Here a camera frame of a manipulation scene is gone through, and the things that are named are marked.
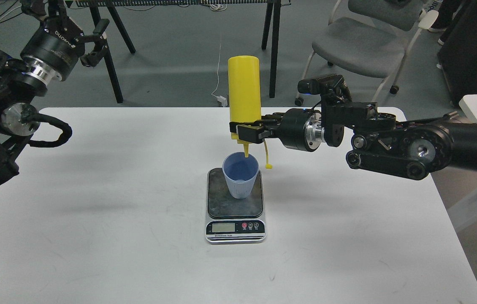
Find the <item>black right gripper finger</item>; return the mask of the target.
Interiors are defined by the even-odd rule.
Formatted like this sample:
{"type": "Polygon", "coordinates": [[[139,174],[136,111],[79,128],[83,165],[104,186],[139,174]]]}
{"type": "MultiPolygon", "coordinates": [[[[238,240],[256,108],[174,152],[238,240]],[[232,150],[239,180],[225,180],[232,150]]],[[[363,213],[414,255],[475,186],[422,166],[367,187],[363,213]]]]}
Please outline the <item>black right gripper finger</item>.
{"type": "Polygon", "coordinates": [[[266,138],[279,138],[277,128],[267,126],[237,125],[239,140],[250,144],[262,144],[266,138]]]}
{"type": "Polygon", "coordinates": [[[281,125],[281,121],[284,117],[285,113],[272,113],[268,115],[262,115],[260,119],[254,121],[231,121],[229,123],[230,132],[237,132],[238,125],[247,125],[253,127],[262,127],[264,130],[270,130],[275,132],[279,125],[281,125]]]}

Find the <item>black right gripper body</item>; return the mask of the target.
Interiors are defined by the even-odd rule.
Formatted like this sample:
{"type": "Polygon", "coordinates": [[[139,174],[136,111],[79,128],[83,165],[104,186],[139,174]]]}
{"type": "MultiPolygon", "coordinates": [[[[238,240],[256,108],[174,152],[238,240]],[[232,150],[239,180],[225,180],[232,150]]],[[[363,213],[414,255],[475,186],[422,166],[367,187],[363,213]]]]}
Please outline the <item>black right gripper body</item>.
{"type": "Polygon", "coordinates": [[[317,150],[318,142],[310,134],[317,120],[318,114],[309,109],[287,110],[279,125],[279,139],[283,146],[306,152],[317,150]]]}

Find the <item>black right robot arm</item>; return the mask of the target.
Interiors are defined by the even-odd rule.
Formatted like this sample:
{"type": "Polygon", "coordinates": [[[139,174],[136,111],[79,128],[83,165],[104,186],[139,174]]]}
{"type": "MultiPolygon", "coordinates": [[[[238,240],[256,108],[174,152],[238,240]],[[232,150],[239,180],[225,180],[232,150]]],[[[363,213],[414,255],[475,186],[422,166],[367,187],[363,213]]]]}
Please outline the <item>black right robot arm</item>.
{"type": "Polygon", "coordinates": [[[353,130],[350,168],[421,180],[455,167],[477,171],[477,124],[451,112],[439,118],[398,122],[375,102],[354,102],[344,77],[328,74],[298,82],[301,94],[319,95],[320,110],[292,108],[259,119],[231,119],[240,140],[261,144],[278,138],[289,149],[313,152],[321,143],[338,147],[353,130]]]}

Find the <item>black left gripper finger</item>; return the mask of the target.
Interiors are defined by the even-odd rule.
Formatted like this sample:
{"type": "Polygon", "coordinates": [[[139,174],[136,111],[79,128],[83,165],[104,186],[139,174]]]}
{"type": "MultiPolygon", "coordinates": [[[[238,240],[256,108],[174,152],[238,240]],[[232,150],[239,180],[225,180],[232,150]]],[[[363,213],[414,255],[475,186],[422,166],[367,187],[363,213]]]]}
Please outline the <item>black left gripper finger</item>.
{"type": "Polygon", "coordinates": [[[40,27],[32,38],[55,35],[59,38],[74,38],[74,25],[67,15],[63,0],[21,0],[21,11],[33,16],[40,22],[40,27]]]}
{"type": "Polygon", "coordinates": [[[109,23],[109,19],[100,19],[91,35],[79,36],[79,45],[94,43],[94,48],[91,52],[80,56],[80,61],[84,67],[96,67],[100,60],[108,54],[109,48],[105,30],[109,23]]]}

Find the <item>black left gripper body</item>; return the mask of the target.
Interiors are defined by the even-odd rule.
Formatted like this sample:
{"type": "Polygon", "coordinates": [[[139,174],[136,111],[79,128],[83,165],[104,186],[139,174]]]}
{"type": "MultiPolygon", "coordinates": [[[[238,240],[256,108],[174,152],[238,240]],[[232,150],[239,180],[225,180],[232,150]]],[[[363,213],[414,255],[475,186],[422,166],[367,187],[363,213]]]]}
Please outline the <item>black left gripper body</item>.
{"type": "Polygon", "coordinates": [[[42,61],[58,73],[60,81],[65,81],[84,51],[83,44],[75,46],[61,33],[39,28],[21,51],[21,58],[25,62],[29,58],[42,61]]]}

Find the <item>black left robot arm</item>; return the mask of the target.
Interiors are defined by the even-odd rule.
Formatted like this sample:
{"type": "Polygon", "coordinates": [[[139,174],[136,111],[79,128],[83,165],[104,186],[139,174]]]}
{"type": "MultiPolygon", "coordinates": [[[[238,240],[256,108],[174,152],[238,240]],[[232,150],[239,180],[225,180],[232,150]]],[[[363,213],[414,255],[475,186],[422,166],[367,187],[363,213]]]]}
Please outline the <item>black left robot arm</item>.
{"type": "Polygon", "coordinates": [[[54,79],[65,81],[78,61],[95,67],[109,54],[108,19],[87,35],[62,0],[23,0],[21,11],[40,25],[19,59],[0,50],[0,185],[19,174],[15,161],[25,146],[58,147],[73,134],[66,122],[40,114],[32,100],[44,96],[54,79]]]}

